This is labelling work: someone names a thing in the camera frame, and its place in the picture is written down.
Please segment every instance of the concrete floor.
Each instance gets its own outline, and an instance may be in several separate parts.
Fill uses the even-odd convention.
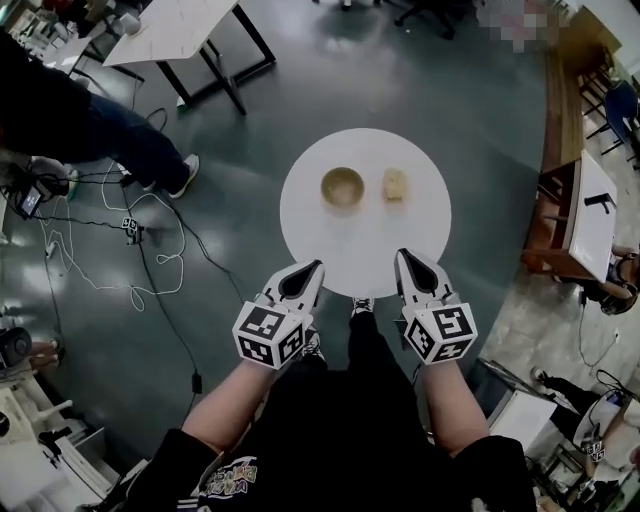
[[[592,114],[585,119],[585,134],[604,123]],[[640,240],[640,175],[627,162],[627,150],[618,148],[601,156],[614,141],[605,132],[587,141],[587,150],[600,163],[618,188],[616,243],[638,247]],[[619,316],[606,316],[598,304],[587,302],[580,331],[582,310],[579,289],[553,282],[545,276],[529,275],[521,268],[491,330],[481,356],[504,365],[525,381],[530,381],[532,366],[544,368],[549,375],[563,377],[583,389],[603,392],[597,382],[597,370],[617,377],[633,392],[640,392],[640,351],[637,307]],[[614,342],[614,330],[620,336]],[[579,352],[580,332],[585,365]],[[549,422],[531,446],[528,455],[544,462],[558,444],[572,449],[562,434]]]
[[[241,87],[246,118],[224,95],[178,114],[176,94],[159,70],[150,63],[131,67],[147,78],[138,88],[136,111],[146,115],[165,107],[165,133],[183,154],[201,157],[199,177],[178,202],[186,221],[211,256],[239,276],[249,298],[292,262],[280,232],[279,198],[297,157],[318,139],[347,128],[379,128],[407,138],[430,156],[449,188],[453,221],[441,263],[472,304],[480,331],[468,365],[498,315],[529,224],[544,134],[542,57],[514,54],[508,43],[491,40],[473,16],[459,23],[456,39],[448,42],[429,15],[411,19],[404,29],[395,27],[400,7],[386,3],[382,8],[356,4],[349,13],[334,1],[245,0],[242,5],[278,58],[269,73]],[[212,40],[230,71],[259,56],[233,17]],[[178,62],[175,69],[190,88],[211,79],[198,60]],[[90,64],[86,70],[103,93],[131,105],[131,80]],[[100,162],[82,170],[108,166]],[[140,192],[132,186],[130,201]],[[122,206],[117,189],[108,189],[107,199]],[[160,289],[175,287],[178,264],[153,262],[155,254],[176,250],[175,218],[152,202],[134,213],[143,225],[160,228],[157,245],[145,242],[151,272]],[[100,187],[92,185],[78,190],[71,214],[122,220],[122,214],[105,210]],[[54,225],[67,236],[66,223]],[[72,229],[76,260],[98,284],[148,284],[138,249],[126,246],[121,232]],[[5,230],[13,244],[2,249],[3,301],[35,339],[51,336],[55,322],[40,226],[9,215]],[[150,455],[166,429],[179,425],[191,397],[184,349],[153,297],[144,297],[146,310],[138,313],[127,291],[94,291],[77,271],[67,274],[57,256],[49,266],[68,355],[47,379],[122,446]],[[231,326],[239,302],[226,276],[204,260],[192,238],[182,290],[164,301],[195,354],[205,391],[210,390],[238,362]],[[327,291],[316,316],[323,351],[338,368],[347,362],[350,307],[349,298]],[[392,324],[399,314],[397,298],[376,305],[382,332],[411,372],[417,360],[401,352]]]

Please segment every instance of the table leg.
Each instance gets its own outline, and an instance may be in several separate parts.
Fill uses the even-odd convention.
[[[164,76],[167,77],[167,80],[169,80],[169,83],[173,86],[178,95],[184,100],[187,106],[189,106],[192,100],[191,95],[184,88],[184,85],[182,85],[182,82],[180,82],[176,74],[173,72],[171,66],[169,66],[167,61],[164,60],[159,60],[156,64],[158,64],[160,71],[162,71]]]
[[[208,39],[207,39],[207,45],[209,46],[209,48],[211,48],[211,51],[214,53],[214,55],[217,58],[220,58],[220,55],[221,55],[220,52],[218,51],[218,49],[215,46],[213,46],[213,43],[211,41],[209,41]]]
[[[200,55],[202,56],[203,60],[205,61],[209,69],[213,71],[213,74],[216,76],[216,78],[218,79],[218,82],[220,82],[223,89],[227,92],[227,94],[231,98],[231,101],[233,101],[238,111],[243,116],[246,116],[247,111],[245,110],[244,105],[242,104],[242,100],[240,99],[238,90],[235,87],[233,87],[232,81],[223,76],[223,74],[216,67],[215,63],[211,60],[211,58],[209,57],[207,52],[204,50],[204,48],[200,50]]]
[[[251,23],[251,20],[242,10],[242,7],[240,7],[240,5],[236,5],[233,8],[233,14],[247,31],[247,33],[251,36],[251,39],[253,39],[253,42],[256,43],[256,46],[260,48],[262,55],[264,55],[265,62],[269,64],[275,62],[276,56],[273,54],[269,46],[267,46],[265,40],[262,39],[262,36],[260,35],[256,27],[253,26],[253,23]]]

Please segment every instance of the white cable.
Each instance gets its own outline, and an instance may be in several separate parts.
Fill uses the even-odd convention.
[[[120,211],[120,212],[128,212],[127,208],[116,208],[116,207],[113,207],[113,206],[109,206],[107,204],[107,199],[106,199],[106,197],[104,195],[104,184],[105,184],[105,182],[107,180],[107,176],[111,172],[112,168],[113,168],[113,163],[109,167],[107,173],[105,174],[104,179],[102,180],[101,189],[102,189],[102,199],[104,201],[104,205],[109,210]],[[131,205],[131,207],[129,209],[132,209],[134,206],[136,206],[145,197],[154,197],[156,200],[158,200],[160,202],[160,204],[162,206],[164,206],[168,210],[171,210],[173,212],[173,214],[176,216],[176,219],[178,219],[178,225],[180,226],[180,234],[182,235],[182,247],[181,247],[180,251],[178,251],[175,254],[171,254],[171,255],[158,254],[156,256],[156,263],[158,263],[158,265],[164,265],[165,263],[167,263],[167,262],[169,262],[169,261],[171,261],[173,259],[180,260],[180,283],[178,284],[178,286],[174,290],[167,290],[167,291],[163,291],[163,292],[158,292],[156,294],[155,292],[153,292],[151,290],[147,290],[146,288],[143,288],[141,286],[132,286],[132,285],[126,285],[126,286],[98,286],[98,285],[96,285],[91,279],[89,279],[87,277],[87,275],[84,273],[84,271],[78,266],[76,261],[73,259],[73,239],[71,237],[71,221],[67,221],[67,222],[69,222],[69,245],[71,247],[71,254],[69,254],[69,252],[67,251],[67,248],[65,246],[65,243],[64,243],[64,237],[63,237],[62,233],[60,233],[60,231],[57,231],[57,230],[54,229],[49,234],[49,237],[47,237],[47,232],[45,230],[45,227],[48,226],[53,219],[49,219],[49,222],[47,222],[47,223],[45,223],[43,220],[40,220],[40,227],[42,228],[42,233],[44,235],[45,250],[47,250],[49,248],[49,245],[51,244],[51,239],[53,238],[54,235],[58,235],[60,237],[60,241],[54,240],[53,243],[55,245],[57,245],[61,249],[60,259],[62,261],[62,265],[64,266],[64,268],[65,268],[65,270],[67,272],[69,272],[72,267],[77,268],[78,272],[80,272],[80,275],[82,276],[82,278],[85,281],[87,281],[95,290],[123,290],[123,289],[129,289],[129,296],[131,298],[131,304],[136,309],[136,311],[139,311],[139,312],[142,312],[145,309],[144,299],[140,295],[140,292],[145,292],[145,293],[148,293],[149,295],[168,295],[170,293],[177,293],[177,292],[180,291],[180,289],[182,288],[182,283],[184,281],[184,259],[182,258],[182,254],[184,253],[184,251],[186,249],[186,246],[187,246],[187,240],[186,240],[186,237],[185,237],[185,234],[184,234],[184,228],[182,226],[182,221],[178,217],[178,214],[175,212],[175,210],[173,208],[171,208],[168,204],[166,204],[157,195],[151,194],[151,193],[143,194],[138,199],[136,199],[136,201]],[[56,209],[58,208],[58,202],[60,201],[60,199],[64,199],[65,200],[65,203],[67,204],[67,215],[70,218],[71,217],[71,211],[70,211],[70,207],[69,207],[69,202],[67,201],[66,198],[63,198],[62,196],[60,196],[60,197],[58,197],[56,199],[56,202],[55,202],[55,205],[54,205],[54,209],[53,209],[53,214],[51,216],[55,215]],[[71,265],[69,266],[69,268],[67,268],[67,266],[65,265],[64,257],[62,256],[62,253],[64,253],[67,256],[67,258],[69,259],[69,261],[71,262]]]

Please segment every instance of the wooden bowl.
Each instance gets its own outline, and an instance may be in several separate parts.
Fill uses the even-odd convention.
[[[336,167],[322,178],[322,197],[332,206],[341,209],[354,208],[364,195],[364,181],[353,169]]]

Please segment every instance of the sneaker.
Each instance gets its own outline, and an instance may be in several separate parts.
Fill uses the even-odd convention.
[[[180,199],[186,192],[187,187],[191,184],[193,179],[196,177],[196,174],[198,174],[198,170],[200,170],[200,158],[198,158],[197,155],[189,155],[185,159],[184,163],[187,164],[187,167],[189,167],[189,178],[187,179],[187,182],[184,184],[184,187],[178,190],[175,194],[169,194],[169,197],[171,199]]]
[[[354,297],[353,298],[353,312],[351,316],[357,315],[358,313],[373,313],[373,303],[374,299],[369,299],[365,297]]]
[[[544,381],[548,379],[549,376],[547,372],[545,372],[542,368],[538,366],[534,366],[531,368],[531,379],[535,382],[539,382],[540,384],[544,384]]]
[[[320,334],[318,334],[318,331],[316,331],[314,327],[309,327],[305,333],[305,337],[307,338],[307,342],[300,351],[300,358],[302,359],[305,356],[318,356],[324,361],[324,355],[320,352]]]
[[[545,372],[542,368],[534,366],[533,368],[531,368],[530,375],[531,380],[533,381],[533,388],[538,393],[542,393],[543,395],[548,395],[549,393],[551,393],[544,385],[545,380],[549,378],[547,372]]]

